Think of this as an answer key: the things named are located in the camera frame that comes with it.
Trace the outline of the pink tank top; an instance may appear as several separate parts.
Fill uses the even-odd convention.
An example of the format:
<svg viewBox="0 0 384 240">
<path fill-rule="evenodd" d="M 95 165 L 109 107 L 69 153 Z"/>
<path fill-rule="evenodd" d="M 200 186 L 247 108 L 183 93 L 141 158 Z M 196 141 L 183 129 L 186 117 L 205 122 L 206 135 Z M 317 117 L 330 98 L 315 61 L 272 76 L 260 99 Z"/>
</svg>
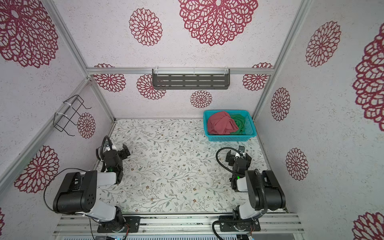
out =
<svg viewBox="0 0 384 240">
<path fill-rule="evenodd" d="M 210 135 L 230 135 L 239 130 L 236 122 L 227 112 L 218 112 L 209 117 L 207 130 Z"/>
</svg>

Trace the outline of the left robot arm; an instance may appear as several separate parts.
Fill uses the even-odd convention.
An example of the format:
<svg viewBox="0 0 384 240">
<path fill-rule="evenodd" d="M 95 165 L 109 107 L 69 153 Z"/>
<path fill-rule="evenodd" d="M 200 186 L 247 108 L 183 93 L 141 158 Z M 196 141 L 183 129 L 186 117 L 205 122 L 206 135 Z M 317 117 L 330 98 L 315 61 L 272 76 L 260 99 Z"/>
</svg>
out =
<svg viewBox="0 0 384 240">
<path fill-rule="evenodd" d="M 129 227 L 120 207 L 108 205 L 97 198 L 97 188 L 119 185 L 124 176 L 123 160 L 131 153 L 127 145 L 122 150 L 112 145 L 99 155 L 102 170 L 67 173 L 53 202 L 60 214 L 83 215 L 96 221 L 100 230 L 119 233 Z"/>
</svg>

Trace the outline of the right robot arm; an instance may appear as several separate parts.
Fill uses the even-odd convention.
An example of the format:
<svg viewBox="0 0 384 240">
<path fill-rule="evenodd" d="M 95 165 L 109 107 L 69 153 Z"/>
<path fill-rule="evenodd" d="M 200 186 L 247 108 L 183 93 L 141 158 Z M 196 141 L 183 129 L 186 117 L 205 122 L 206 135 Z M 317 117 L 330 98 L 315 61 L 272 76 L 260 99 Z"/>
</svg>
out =
<svg viewBox="0 0 384 240">
<path fill-rule="evenodd" d="M 255 221 L 269 210 L 286 206 L 286 197 L 273 171 L 250 170 L 252 158 L 244 146 L 226 148 L 226 163 L 231 167 L 231 188 L 238 193 L 247 193 L 249 200 L 233 210 L 235 221 Z"/>
</svg>

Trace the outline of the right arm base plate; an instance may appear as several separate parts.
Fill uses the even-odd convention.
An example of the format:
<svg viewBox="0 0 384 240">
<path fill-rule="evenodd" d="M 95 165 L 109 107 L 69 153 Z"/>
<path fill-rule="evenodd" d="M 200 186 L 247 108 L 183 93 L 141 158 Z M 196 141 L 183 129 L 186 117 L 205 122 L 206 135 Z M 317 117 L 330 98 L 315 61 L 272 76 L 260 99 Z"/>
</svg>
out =
<svg viewBox="0 0 384 240">
<path fill-rule="evenodd" d="M 219 225 L 221 232 L 259 232 L 259 220 L 235 220 L 232 216 L 220 216 Z"/>
</svg>

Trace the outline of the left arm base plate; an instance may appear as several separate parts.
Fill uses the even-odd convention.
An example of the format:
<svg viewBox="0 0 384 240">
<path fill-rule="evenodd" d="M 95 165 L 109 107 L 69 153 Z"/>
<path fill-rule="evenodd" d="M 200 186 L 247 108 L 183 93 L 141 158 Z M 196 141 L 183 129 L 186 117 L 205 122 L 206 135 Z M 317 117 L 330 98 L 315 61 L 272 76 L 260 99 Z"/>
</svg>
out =
<svg viewBox="0 0 384 240">
<path fill-rule="evenodd" d="M 141 217 L 128 216 L 124 217 L 124 220 L 101 222 L 98 226 L 97 233 L 137 233 L 140 221 Z"/>
</svg>

